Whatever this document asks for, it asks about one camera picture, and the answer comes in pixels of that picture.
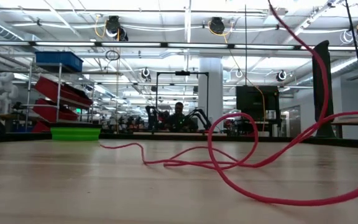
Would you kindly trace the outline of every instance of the table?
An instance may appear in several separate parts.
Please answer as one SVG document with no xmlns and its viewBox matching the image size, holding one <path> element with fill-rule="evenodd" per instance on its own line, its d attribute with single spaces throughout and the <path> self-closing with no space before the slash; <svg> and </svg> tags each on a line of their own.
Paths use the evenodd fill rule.
<svg viewBox="0 0 358 224">
<path fill-rule="evenodd" d="M 336 126 L 338 138 L 343 138 L 343 126 L 358 126 L 358 118 L 335 119 L 332 125 Z"/>
<path fill-rule="evenodd" d="M 120 146 L 133 141 L 99 142 Z M 269 205 L 240 195 L 213 170 L 145 166 L 138 147 L 109 151 L 99 142 L 0 142 L 0 223 L 358 223 L 358 198 L 325 207 Z M 150 160 L 205 145 L 137 142 Z M 285 145 L 260 143 L 249 162 L 261 161 Z M 215 142 L 214 147 L 240 158 L 252 143 Z M 180 159 L 209 157 L 200 149 Z M 358 149 L 299 144 L 269 166 L 227 174 L 241 187 L 269 197 L 332 197 L 358 187 Z"/>
</svg>

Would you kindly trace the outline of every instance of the blue bin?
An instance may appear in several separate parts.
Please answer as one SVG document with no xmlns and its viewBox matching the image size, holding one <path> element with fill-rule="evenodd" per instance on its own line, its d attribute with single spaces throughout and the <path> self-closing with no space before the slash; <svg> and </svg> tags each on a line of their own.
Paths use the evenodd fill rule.
<svg viewBox="0 0 358 224">
<path fill-rule="evenodd" d="M 82 59 L 73 52 L 36 52 L 37 66 L 49 72 L 59 72 L 62 63 L 62 72 L 82 72 Z"/>
</svg>

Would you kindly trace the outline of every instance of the green collapsible bowl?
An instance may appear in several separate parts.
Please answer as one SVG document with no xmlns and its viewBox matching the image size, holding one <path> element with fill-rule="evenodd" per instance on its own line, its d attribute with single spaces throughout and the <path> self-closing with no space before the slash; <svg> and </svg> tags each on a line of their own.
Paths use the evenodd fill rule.
<svg viewBox="0 0 358 224">
<path fill-rule="evenodd" d="M 56 141 L 97 141 L 101 125 L 57 123 L 51 124 L 52 140 Z"/>
</svg>

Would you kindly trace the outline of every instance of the door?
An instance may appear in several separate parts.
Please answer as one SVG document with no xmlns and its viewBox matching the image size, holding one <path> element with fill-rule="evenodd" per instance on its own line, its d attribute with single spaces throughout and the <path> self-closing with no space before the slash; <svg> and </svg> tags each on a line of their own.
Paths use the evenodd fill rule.
<svg viewBox="0 0 358 224">
<path fill-rule="evenodd" d="M 295 138 L 301 133 L 301 108 L 295 106 L 289 109 L 290 112 L 290 137 Z"/>
</svg>

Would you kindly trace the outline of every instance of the metal rack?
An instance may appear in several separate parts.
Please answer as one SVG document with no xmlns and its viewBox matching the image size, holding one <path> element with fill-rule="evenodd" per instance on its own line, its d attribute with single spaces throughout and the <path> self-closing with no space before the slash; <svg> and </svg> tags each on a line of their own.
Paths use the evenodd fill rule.
<svg viewBox="0 0 358 224">
<path fill-rule="evenodd" d="M 59 120 L 59 111 L 60 111 L 60 100 L 62 99 L 62 97 L 60 96 L 60 92 L 61 92 L 61 88 L 62 88 L 62 70 L 63 68 L 65 70 L 70 70 L 68 67 L 65 67 L 62 63 L 59 63 L 58 65 L 56 64 L 56 66 L 59 67 L 58 69 L 58 93 L 57 93 L 57 101 L 56 101 L 56 106 L 54 105 L 30 105 L 30 94 L 31 94 L 31 78 L 32 78 L 32 73 L 33 73 L 33 66 L 39 66 L 42 64 L 35 64 L 34 60 L 31 63 L 30 69 L 29 69 L 29 83 L 27 85 L 27 104 L 25 105 L 27 107 L 26 109 L 26 114 L 25 114 L 25 131 L 27 132 L 27 127 L 28 127 L 28 123 L 29 123 L 29 111 L 30 111 L 30 107 L 35 107 L 35 106 L 43 106 L 43 107 L 52 107 L 52 108 L 56 108 L 56 123 L 59 121 L 63 121 L 63 120 Z M 92 96 L 91 96 L 91 100 L 93 101 L 93 93 L 94 90 L 92 90 Z M 89 110 L 91 110 L 93 112 L 93 104 L 91 105 L 91 109 L 88 109 L 88 119 L 87 122 L 89 122 Z"/>
</svg>

